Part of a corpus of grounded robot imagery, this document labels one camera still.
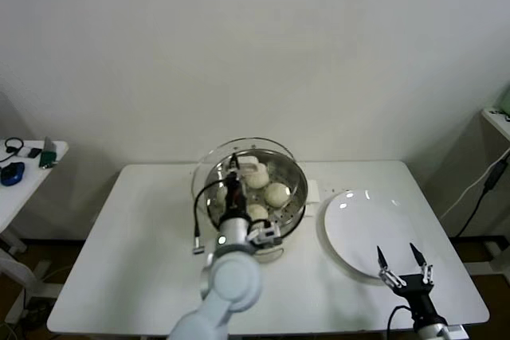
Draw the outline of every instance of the white table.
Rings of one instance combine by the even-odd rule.
[[[63,141],[56,141],[57,161],[60,161],[68,150],[68,144]],[[44,141],[25,141],[26,147],[42,148]],[[8,154],[3,150],[4,141],[0,140],[0,158],[5,158]],[[0,167],[5,167],[11,162],[24,162],[25,172],[23,179],[16,185],[5,187],[0,185],[0,238],[9,246],[10,254],[15,252],[24,252],[25,244],[17,238],[7,227],[10,222],[18,215],[25,203],[32,197],[39,185],[48,177],[52,169],[41,169],[39,167],[40,155],[36,158],[12,157],[9,161],[0,163]],[[61,289],[60,284],[40,283],[40,278],[49,268],[50,262],[42,261],[36,268],[30,270],[24,264],[13,261],[13,258],[0,249],[0,272],[5,272],[10,278],[19,282],[26,288],[26,301],[32,297],[53,297],[58,296]],[[22,314],[23,295],[20,294],[6,316],[6,322],[16,323]]]
[[[301,166],[309,179],[317,180],[321,201],[344,189],[394,193],[409,206],[409,219],[424,243],[420,249],[434,265],[432,300],[438,312],[451,324],[488,320],[480,294],[402,162]],[[123,169],[49,317],[51,331],[166,336],[179,318],[198,307],[204,259],[191,255],[193,169],[194,165]],[[231,334],[386,329],[391,310],[404,300],[331,257],[320,234],[320,216],[305,217],[286,242],[285,254],[262,265],[261,299],[233,317]],[[202,219],[202,227],[212,237],[205,222]],[[395,316],[393,328],[411,326],[409,315]]]

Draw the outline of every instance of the white plate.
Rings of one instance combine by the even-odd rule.
[[[333,198],[324,214],[326,235],[336,253],[355,270],[379,277],[377,246],[398,275],[417,272],[409,243],[421,242],[399,201],[376,190],[352,190]]]

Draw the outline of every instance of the blue mouse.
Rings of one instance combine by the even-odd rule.
[[[24,162],[12,162],[0,170],[0,183],[4,186],[16,185],[23,178]]]

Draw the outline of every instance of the wooden floor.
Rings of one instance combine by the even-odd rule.
[[[490,255],[479,244],[456,245],[459,255],[463,261],[489,260]],[[30,245],[29,250],[24,254],[18,254],[18,259],[27,266],[34,268],[39,260],[48,259],[52,261],[49,272],[73,264],[80,252],[80,245]],[[48,279],[51,283],[64,283],[69,271],[61,272]],[[478,326],[471,326],[467,330],[472,340],[485,340],[488,338],[507,338],[510,327],[510,287],[502,276],[476,276],[473,278],[491,314],[489,322]],[[21,292],[20,286],[8,279],[5,275],[0,276],[0,318],[5,318],[10,306]],[[24,334],[20,326],[16,328],[18,340],[50,340],[55,334],[49,332],[45,325],[36,330],[25,328]],[[7,340],[9,331],[0,327],[0,340]],[[62,335],[58,340],[77,340],[81,336]],[[278,340],[380,340],[382,334],[330,334],[317,336],[285,336],[276,337]],[[417,339],[413,333],[394,332],[391,336],[394,340]]]

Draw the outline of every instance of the white wall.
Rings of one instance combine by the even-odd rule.
[[[85,237],[124,164],[245,135],[301,159],[404,159],[440,185],[510,79],[509,25],[508,0],[0,0],[20,128],[72,148],[16,226]],[[490,156],[473,135],[478,171]],[[465,182],[427,194],[443,206]]]

